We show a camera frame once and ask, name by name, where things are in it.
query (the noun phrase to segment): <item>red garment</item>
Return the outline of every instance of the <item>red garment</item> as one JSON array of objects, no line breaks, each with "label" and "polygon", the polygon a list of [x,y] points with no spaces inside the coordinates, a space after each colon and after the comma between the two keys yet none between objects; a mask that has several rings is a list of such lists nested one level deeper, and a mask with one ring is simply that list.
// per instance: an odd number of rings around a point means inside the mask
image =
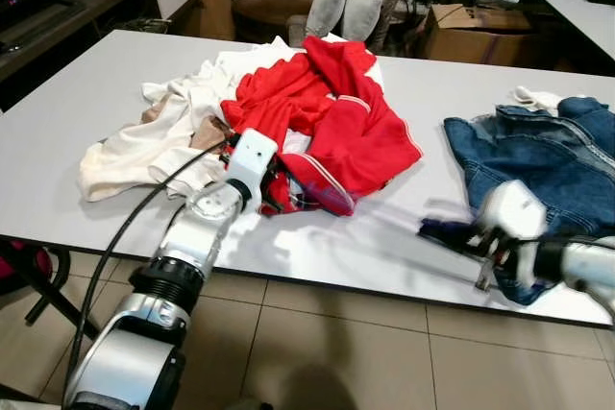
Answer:
[{"label": "red garment", "polygon": [[[356,199],[384,187],[421,153],[381,87],[365,76],[376,57],[363,43],[311,36],[304,46],[307,52],[290,62],[245,76],[237,101],[224,101],[222,110],[237,132],[254,128],[280,147],[286,129],[313,136],[305,154],[280,154],[280,160],[323,208],[352,215]],[[331,93],[336,100],[327,97]],[[285,212],[301,209],[284,175],[268,193]]]}]

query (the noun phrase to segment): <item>gray pillow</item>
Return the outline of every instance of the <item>gray pillow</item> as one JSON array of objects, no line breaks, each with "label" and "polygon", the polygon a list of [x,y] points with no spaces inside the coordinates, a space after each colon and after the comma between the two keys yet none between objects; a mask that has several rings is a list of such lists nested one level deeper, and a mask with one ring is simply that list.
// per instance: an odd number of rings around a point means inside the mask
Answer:
[{"label": "gray pillow", "polygon": [[346,0],[342,19],[342,37],[346,40],[364,41],[378,23],[382,0]]},{"label": "gray pillow", "polygon": [[335,27],[344,12],[346,0],[313,0],[307,16],[306,33],[324,37]]}]

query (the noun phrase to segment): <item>tile floor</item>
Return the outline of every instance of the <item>tile floor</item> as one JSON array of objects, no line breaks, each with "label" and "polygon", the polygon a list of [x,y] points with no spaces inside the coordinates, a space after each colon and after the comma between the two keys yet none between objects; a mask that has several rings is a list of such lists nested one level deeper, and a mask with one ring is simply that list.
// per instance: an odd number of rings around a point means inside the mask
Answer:
[{"label": "tile floor", "polygon": [[[96,259],[73,257],[64,288],[72,301]],[[111,262],[97,322],[130,292],[136,264]],[[0,307],[0,383],[57,403],[72,326],[52,308],[25,326],[36,299]],[[615,409],[607,331],[223,274],[192,322],[178,410],[223,409],[241,397],[277,410]]]}]

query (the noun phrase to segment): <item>cardboard box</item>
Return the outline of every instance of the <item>cardboard box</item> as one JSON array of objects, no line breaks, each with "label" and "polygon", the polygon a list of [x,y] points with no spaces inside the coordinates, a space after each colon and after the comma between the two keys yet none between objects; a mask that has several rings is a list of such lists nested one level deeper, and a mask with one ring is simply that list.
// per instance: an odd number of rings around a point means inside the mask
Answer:
[{"label": "cardboard box", "polygon": [[432,5],[417,58],[551,69],[549,43],[522,12]]}]

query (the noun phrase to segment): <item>denim jacket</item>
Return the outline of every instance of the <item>denim jacket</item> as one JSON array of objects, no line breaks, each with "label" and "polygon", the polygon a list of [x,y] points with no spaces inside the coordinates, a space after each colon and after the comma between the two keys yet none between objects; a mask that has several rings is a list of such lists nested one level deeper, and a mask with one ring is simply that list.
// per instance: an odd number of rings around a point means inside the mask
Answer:
[{"label": "denim jacket", "polygon": [[567,98],[557,110],[500,106],[473,122],[444,121],[470,206],[519,179],[547,207],[549,233],[615,234],[615,114],[594,98]]}]

